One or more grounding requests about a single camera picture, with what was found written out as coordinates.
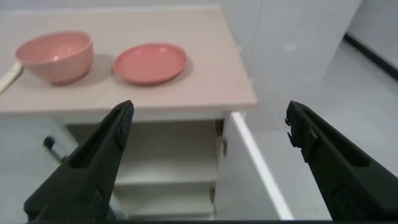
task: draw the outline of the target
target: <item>gray floor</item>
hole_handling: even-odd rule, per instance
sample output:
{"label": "gray floor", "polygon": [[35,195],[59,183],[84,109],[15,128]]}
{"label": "gray floor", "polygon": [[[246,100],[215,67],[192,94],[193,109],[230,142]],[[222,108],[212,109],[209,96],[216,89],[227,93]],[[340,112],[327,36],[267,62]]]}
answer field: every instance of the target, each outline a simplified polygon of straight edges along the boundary
{"label": "gray floor", "polygon": [[[398,175],[398,82],[350,45],[342,42],[322,81],[315,83],[307,94],[292,96],[292,100],[309,106]],[[264,105],[260,101],[256,114],[262,113]],[[288,127],[267,130],[250,121],[250,114],[248,123],[256,130],[253,135],[295,218],[330,219],[310,169],[299,149],[289,143]]]}

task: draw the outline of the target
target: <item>countertop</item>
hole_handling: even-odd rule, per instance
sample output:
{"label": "countertop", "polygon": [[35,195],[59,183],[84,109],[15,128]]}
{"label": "countertop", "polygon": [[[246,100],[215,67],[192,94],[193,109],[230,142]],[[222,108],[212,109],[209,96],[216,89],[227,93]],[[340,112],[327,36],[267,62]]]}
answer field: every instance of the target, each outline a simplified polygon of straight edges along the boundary
{"label": "countertop", "polygon": [[[20,44],[56,30],[84,30],[92,36],[95,59],[89,74],[71,85],[53,86],[24,71],[0,95],[0,114],[105,113],[125,100],[148,113],[243,110],[257,103],[219,7],[3,13],[0,73],[15,62]],[[150,88],[118,79],[113,74],[116,57],[146,42],[183,47],[187,68],[176,79]]]}

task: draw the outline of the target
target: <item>pink bowl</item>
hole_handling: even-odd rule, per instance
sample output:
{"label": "pink bowl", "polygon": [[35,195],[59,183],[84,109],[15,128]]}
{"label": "pink bowl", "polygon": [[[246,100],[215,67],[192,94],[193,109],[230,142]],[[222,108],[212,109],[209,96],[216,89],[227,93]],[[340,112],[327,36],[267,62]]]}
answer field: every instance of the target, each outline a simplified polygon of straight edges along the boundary
{"label": "pink bowl", "polygon": [[70,83],[91,67],[93,41],[82,31],[45,34],[22,44],[16,57],[34,75],[51,83]]}

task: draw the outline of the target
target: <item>open cabinet door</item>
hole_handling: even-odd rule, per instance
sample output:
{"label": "open cabinet door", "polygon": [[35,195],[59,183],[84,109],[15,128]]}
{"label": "open cabinet door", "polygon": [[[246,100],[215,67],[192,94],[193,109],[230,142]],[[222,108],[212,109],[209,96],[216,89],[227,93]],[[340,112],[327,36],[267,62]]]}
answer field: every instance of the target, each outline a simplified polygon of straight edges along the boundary
{"label": "open cabinet door", "polygon": [[223,135],[227,149],[219,160],[215,219],[292,220],[290,209],[240,112],[233,112],[226,119]]}
{"label": "open cabinet door", "polygon": [[54,151],[67,156],[77,143],[63,126],[45,118],[0,119],[0,220],[25,223],[24,202],[59,166],[43,146],[47,136]]}

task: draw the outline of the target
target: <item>white wall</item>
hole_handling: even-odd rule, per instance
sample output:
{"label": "white wall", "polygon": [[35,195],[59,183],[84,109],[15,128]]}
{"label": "white wall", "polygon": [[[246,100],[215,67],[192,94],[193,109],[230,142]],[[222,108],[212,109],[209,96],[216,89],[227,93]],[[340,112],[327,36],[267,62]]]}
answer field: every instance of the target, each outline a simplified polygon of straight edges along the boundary
{"label": "white wall", "polygon": [[398,68],[398,1],[363,0],[348,33]]}
{"label": "white wall", "polygon": [[250,61],[252,131],[283,129],[290,100],[322,106],[319,86],[360,0],[266,0]]}

